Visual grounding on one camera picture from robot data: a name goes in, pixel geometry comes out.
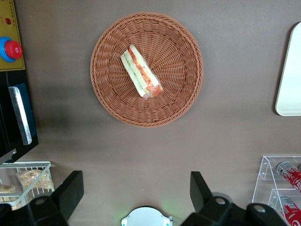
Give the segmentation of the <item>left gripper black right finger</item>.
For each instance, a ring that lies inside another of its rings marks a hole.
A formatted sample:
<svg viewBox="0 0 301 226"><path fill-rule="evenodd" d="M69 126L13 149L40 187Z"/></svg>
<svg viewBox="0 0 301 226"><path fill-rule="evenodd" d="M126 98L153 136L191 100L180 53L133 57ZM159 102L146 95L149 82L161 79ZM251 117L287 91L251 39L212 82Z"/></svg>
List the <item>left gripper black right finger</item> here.
<svg viewBox="0 0 301 226"><path fill-rule="evenodd" d="M198 171L190 173L190 199L194 212L183 226L285 226L286 222L270 206L248 204L243 209L220 195L213 195Z"/></svg>

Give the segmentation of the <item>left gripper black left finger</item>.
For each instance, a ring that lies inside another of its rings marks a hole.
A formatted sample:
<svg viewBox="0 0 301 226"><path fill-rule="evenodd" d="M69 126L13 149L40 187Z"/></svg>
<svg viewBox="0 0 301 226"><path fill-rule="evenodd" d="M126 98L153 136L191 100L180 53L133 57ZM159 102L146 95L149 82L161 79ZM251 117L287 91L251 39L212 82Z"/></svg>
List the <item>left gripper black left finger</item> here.
<svg viewBox="0 0 301 226"><path fill-rule="evenodd" d="M18 210L0 205L2 226L67 226L84 195L83 172L73 171L50 195L33 199Z"/></svg>

